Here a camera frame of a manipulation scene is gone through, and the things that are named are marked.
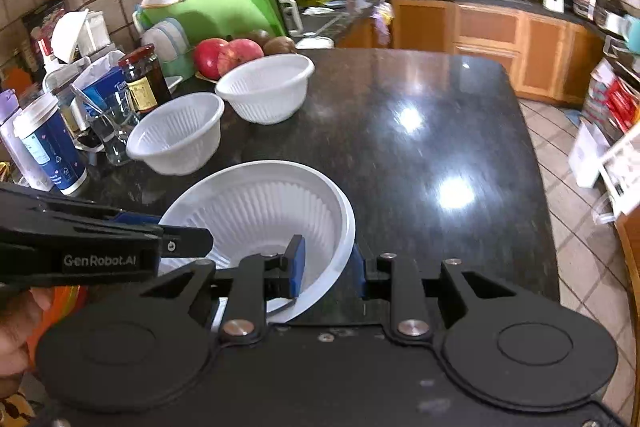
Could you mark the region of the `person's left hand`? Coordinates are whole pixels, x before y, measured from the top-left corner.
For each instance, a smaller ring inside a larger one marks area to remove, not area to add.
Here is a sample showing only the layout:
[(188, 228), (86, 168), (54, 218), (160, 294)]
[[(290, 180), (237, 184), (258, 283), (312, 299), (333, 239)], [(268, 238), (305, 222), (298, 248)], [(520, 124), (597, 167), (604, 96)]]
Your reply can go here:
[(1, 398), (13, 395), (29, 367), (27, 338), (52, 306), (52, 288), (30, 288), (15, 295), (1, 310)]

